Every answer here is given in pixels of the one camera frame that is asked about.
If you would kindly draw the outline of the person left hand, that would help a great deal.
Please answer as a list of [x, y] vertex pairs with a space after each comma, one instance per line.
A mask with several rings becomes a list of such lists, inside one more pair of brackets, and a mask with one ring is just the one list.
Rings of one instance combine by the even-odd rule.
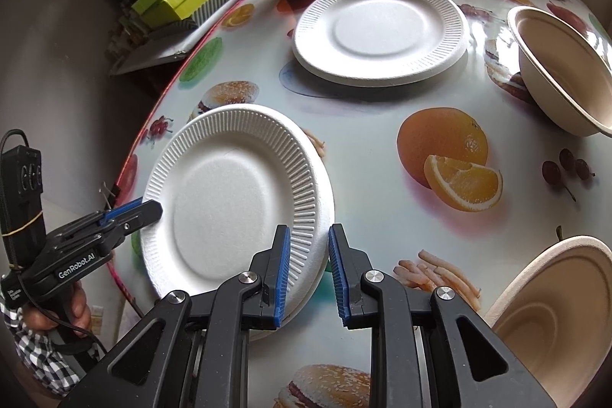
[[[89, 332], [91, 322], [91, 310], [87, 304], [86, 293], [80, 282], [75, 282], [70, 291], [70, 301], [66, 297], [59, 300], [60, 310], [63, 311], [70, 323], [74, 326], [73, 332], [77, 336], [85, 336], [85, 330]], [[41, 313], [36, 307], [26, 306], [23, 308], [23, 321], [25, 325], [34, 332], [49, 332], [57, 326], [50, 316], [56, 316], [55, 310], [46, 310]]]

